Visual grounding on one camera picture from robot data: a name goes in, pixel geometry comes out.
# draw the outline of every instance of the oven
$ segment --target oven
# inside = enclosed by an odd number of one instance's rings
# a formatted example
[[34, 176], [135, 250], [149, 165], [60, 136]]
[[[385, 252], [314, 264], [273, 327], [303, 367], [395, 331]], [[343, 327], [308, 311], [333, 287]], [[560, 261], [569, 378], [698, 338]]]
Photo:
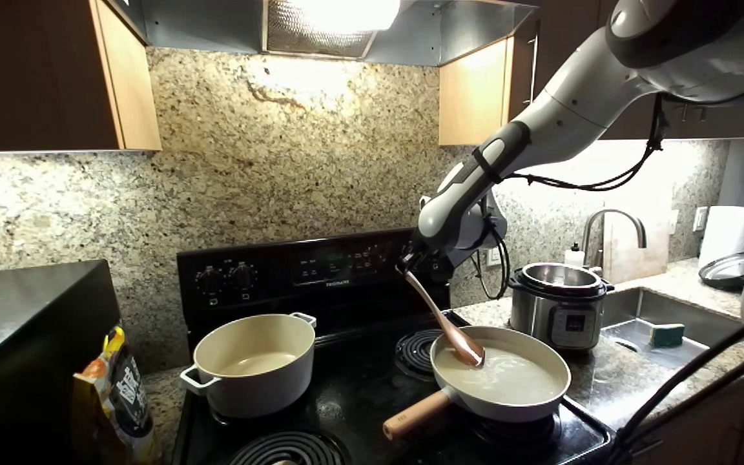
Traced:
[[[256, 312], [317, 317], [313, 382], [299, 401], [260, 419], [218, 419], [187, 393], [172, 463], [228, 465], [446, 465], [595, 463], [609, 428], [569, 397], [551, 419], [498, 424], [444, 409], [404, 438], [382, 420], [440, 391], [429, 344], [440, 335], [395, 261], [410, 230], [179, 252], [189, 345], [211, 327]], [[446, 276], [420, 271], [440, 307]]]

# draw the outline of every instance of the faucet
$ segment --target faucet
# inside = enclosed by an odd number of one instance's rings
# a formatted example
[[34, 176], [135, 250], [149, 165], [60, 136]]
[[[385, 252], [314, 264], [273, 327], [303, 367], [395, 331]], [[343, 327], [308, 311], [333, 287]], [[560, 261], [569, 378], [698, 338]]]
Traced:
[[614, 211], [614, 214], [628, 216], [628, 219], [632, 221], [632, 228], [636, 228], [636, 242], [637, 242], [637, 249], [646, 249], [646, 246], [648, 246], [646, 224], [643, 224], [637, 216], [632, 216], [632, 214], [628, 214], [628, 211], [623, 211], [623, 210], [599, 210], [599, 211], [590, 214], [590, 219], [584, 221], [584, 242], [582, 242], [584, 269], [592, 267], [592, 264], [590, 264], [590, 232], [592, 232], [592, 228], [595, 228], [595, 219], [602, 216], [602, 214], [608, 214], [608, 211]]

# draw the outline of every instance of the bottle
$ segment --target bottle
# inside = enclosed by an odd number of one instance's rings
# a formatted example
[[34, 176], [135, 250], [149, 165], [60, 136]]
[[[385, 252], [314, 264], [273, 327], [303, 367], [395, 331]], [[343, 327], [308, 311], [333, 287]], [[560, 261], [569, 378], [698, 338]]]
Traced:
[[562, 250], [562, 264], [584, 267], [584, 250], [578, 249], [578, 242], [574, 242], [569, 250]]

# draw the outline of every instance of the pan handle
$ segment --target pan handle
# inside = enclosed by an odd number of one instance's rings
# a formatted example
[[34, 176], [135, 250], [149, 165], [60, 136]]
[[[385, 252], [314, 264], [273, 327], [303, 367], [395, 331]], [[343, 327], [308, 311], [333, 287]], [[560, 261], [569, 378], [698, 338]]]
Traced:
[[410, 428], [429, 420], [435, 413], [444, 410], [453, 404], [453, 393], [446, 388], [420, 397], [419, 404], [404, 409], [400, 413], [382, 420], [382, 433], [392, 441], [409, 433]]

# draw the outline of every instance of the frying pan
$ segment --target frying pan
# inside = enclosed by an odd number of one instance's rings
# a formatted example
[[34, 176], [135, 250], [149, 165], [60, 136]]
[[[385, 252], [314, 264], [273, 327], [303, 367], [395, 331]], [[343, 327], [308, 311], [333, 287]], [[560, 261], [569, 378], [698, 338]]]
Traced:
[[464, 326], [462, 331], [482, 344], [485, 365], [473, 370], [455, 356], [444, 335], [435, 338], [429, 362], [440, 391], [389, 416], [382, 424], [387, 438], [420, 427], [449, 404], [507, 424], [556, 413], [571, 384], [571, 370], [556, 349], [511, 327]]

